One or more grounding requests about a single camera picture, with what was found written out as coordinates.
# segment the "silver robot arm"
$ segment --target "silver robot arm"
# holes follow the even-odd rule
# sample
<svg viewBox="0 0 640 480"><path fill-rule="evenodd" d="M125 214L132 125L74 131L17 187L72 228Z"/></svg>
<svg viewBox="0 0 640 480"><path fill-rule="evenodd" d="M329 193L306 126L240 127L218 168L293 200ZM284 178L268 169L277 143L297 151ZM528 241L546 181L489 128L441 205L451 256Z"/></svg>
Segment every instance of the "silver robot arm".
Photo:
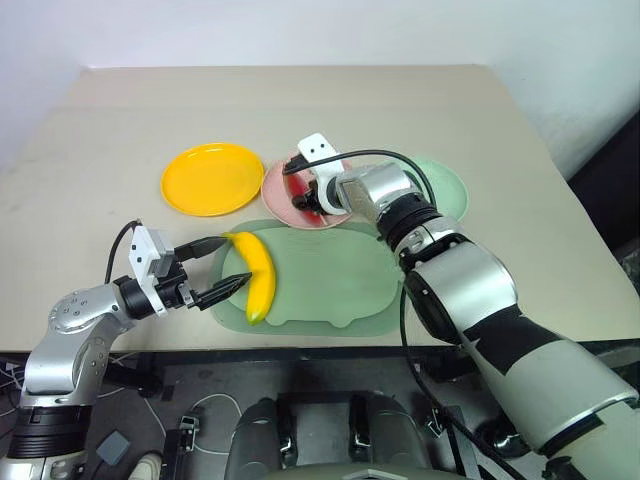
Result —
<svg viewBox="0 0 640 480"><path fill-rule="evenodd" d="M228 298L251 274L194 291L182 262L216 250L227 240L206 237L173 248L162 232L135 228L130 262L136 278L75 291L49 314L44 339L27 361L18 418L2 480L72 480L85 468L84 444L115 339L137 320L181 306L204 310Z"/></svg>
<svg viewBox="0 0 640 480"><path fill-rule="evenodd" d="M308 140L299 145L317 151L318 139ZM406 274L424 327L464 347L518 432L549 458L549 478L637 477L638 392L580 345L524 316L497 257L438 213L394 163L341 172L323 184L334 208L376 225Z"/></svg>

